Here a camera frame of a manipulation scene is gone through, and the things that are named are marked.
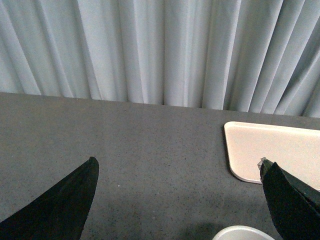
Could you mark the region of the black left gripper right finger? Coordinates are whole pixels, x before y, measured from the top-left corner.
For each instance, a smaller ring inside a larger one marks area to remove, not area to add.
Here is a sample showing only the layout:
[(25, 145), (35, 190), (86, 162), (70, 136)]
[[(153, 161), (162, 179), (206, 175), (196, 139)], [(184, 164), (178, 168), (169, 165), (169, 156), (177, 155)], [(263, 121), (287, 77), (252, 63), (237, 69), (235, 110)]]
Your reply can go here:
[(266, 157), (258, 163), (273, 225), (284, 240), (320, 238), (320, 192)]

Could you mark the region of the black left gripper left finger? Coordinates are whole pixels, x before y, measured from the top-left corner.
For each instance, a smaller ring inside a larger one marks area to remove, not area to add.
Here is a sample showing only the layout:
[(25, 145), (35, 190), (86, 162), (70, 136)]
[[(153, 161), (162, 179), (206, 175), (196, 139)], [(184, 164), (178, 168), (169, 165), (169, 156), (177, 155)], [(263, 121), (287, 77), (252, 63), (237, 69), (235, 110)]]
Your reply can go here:
[(90, 157), (0, 223), (2, 240), (79, 240), (95, 196), (99, 163)]

